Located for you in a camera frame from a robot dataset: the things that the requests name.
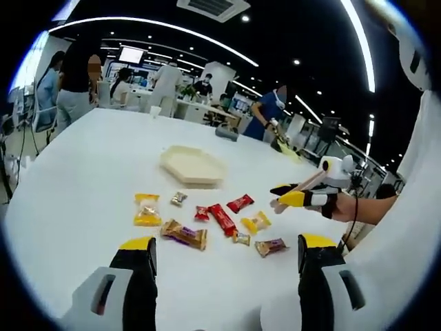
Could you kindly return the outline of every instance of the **blue shirt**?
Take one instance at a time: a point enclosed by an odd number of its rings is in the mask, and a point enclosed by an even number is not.
[[[282,118],[283,110],[281,110],[277,106],[276,96],[274,95],[274,92],[271,91],[270,93],[265,94],[263,97],[260,98],[258,102],[262,104],[262,106],[260,107],[260,113],[267,121],[273,118],[279,121]],[[251,138],[263,140],[265,127],[258,120],[257,117],[253,117],[243,134]]]
[[[52,108],[57,104],[58,95],[58,72],[50,68],[42,78],[37,88],[37,99],[40,110]],[[42,112],[39,121],[41,123],[50,123],[53,112]]]

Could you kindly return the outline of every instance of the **wrapped snack bar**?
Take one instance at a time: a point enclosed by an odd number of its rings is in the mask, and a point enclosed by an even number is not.
[[[199,205],[196,206],[196,215],[194,215],[194,219],[196,221],[209,221],[208,216],[208,208],[207,207],[200,207]]]
[[[177,205],[178,207],[182,207],[182,202],[186,200],[187,195],[183,194],[182,192],[177,192],[173,197],[172,200],[170,200],[170,203],[172,205]]]
[[[251,199],[251,197],[248,194],[245,194],[243,197],[227,203],[227,206],[229,209],[232,210],[233,213],[237,214],[243,208],[245,208],[248,205],[251,205],[253,203],[254,203],[254,200]]]
[[[233,242],[243,243],[244,245],[249,246],[249,244],[251,243],[251,236],[249,234],[243,234],[235,231],[235,233],[233,233]]]
[[[287,250],[288,247],[285,245],[282,239],[274,239],[269,241],[256,241],[254,243],[257,251],[261,257],[266,257],[269,254],[275,252],[280,252],[281,250]]]
[[[184,245],[204,250],[207,245],[207,231],[193,231],[181,225],[174,219],[166,222],[161,228],[161,236],[173,239]]]
[[[237,231],[236,225],[234,224],[232,219],[230,219],[224,209],[222,209],[222,206],[219,203],[208,207],[208,211],[211,212],[211,214],[217,220],[223,232],[225,233],[225,236],[231,237],[233,233]]]
[[[258,231],[268,228],[271,225],[268,217],[263,212],[258,212],[252,218],[240,220],[252,235]]]
[[[161,217],[158,211],[158,199],[156,194],[135,194],[135,202],[138,211],[134,217],[134,225],[137,226],[159,226]]]

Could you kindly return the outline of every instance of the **white shirt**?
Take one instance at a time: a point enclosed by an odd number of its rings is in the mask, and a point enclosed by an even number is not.
[[[153,93],[159,93],[164,97],[174,98],[176,96],[176,87],[183,83],[182,72],[172,66],[162,66],[155,74],[156,85]]]
[[[124,81],[120,81],[118,86],[115,88],[115,92],[113,94],[113,98],[112,98],[113,103],[121,104],[121,97],[123,93],[127,93],[125,96],[125,103],[127,103],[127,99],[129,98],[129,92],[130,92],[130,85]]]
[[[386,329],[423,284],[440,248],[441,101],[426,91],[398,168],[406,186],[381,222],[349,253],[375,284],[375,318]]]

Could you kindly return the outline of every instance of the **gold candy wrapper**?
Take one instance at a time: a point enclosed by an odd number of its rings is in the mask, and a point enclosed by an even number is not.
[[[135,202],[138,212],[134,217],[134,225],[159,226],[162,224],[158,211],[158,199],[156,194],[135,194]]]
[[[184,245],[204,250],[207,245],[207,231],[193,231],[174,219],[166,222],[161,228],[161,236],[183,243]]]
[[[186,200],[187,195],[183,194],[182,192],[177,192],[174,197],[172,197],[172,200],[170,200],[170,203],[172,205],[177,205],[178,207],[182,207],[182,202]]]
[[[249,233],[255,235],[258,231],[268,228],[271,225],[267,215],[258,212],[254,217],[241,219],[242,224],[249,230]]]
[[[243,243],[244,245],[249,246],[251,243],[251,236],[249,234],[243,234],[235,231],[233,233],[233,242],[234,243]]]
[[[256,249],[261,257],[266,257],[269,254],[288,249],[282,239],[256,241],[254,245],[256,246]]]

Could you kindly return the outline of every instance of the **long hair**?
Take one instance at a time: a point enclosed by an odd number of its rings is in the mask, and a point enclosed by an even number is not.
[[[64,58],[64,52],[62,50],[59,50],[58,52],[56,52],[54,54],[54,56],[51,58],[48,67],[46,68],[44,74],[41,76],[38,84],[37,84],[37,88],[39,88],[41,81],[43,80],[44,76],[48,73],[50,68],[53,68],[57,65],[58,62],[62,61]]]
[[[110,98],[113,98],[113,94],[115,93],[118,84],[120,84],[121,81],[125,81],[127,78],[129,78],[131,74],[132,71],[129,68],[121,68],[119,70],[118,78],[116,79],[115,84],[113,84],[112,88],[110,89]]]

